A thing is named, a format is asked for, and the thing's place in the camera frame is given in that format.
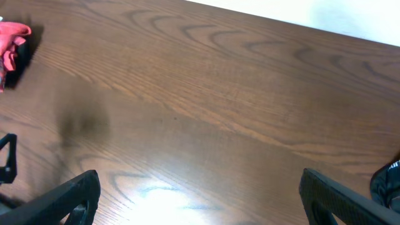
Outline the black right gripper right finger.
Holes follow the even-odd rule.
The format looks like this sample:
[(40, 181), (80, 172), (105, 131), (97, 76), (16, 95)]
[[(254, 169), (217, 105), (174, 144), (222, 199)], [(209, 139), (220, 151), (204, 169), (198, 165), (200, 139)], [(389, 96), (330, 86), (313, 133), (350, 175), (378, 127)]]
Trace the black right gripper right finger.
[(299, 194), (309, 224), (399, 224), (398, 213), (313, 169), (303, 170)]

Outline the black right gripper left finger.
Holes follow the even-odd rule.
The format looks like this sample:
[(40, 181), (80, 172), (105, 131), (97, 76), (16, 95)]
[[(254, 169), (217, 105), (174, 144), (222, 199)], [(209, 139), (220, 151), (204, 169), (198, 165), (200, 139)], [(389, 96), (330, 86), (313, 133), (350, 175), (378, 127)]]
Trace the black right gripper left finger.
[(53, 190), (1, 215), (1, 224), (91, 225), (98, 208), (101, 185), (98, 173), (88, 170)]

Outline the red orange t-shirt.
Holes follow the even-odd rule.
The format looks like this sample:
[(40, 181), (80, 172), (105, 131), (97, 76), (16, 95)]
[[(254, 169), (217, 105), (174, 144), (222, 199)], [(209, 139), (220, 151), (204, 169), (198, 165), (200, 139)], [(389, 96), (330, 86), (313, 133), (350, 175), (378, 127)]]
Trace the red orange t-shirt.
[(32, 30), (20, 22), (1, 21), (1, 92), (6, 87), (7, 75), (17, 69), (18, 50), (26, 43)]

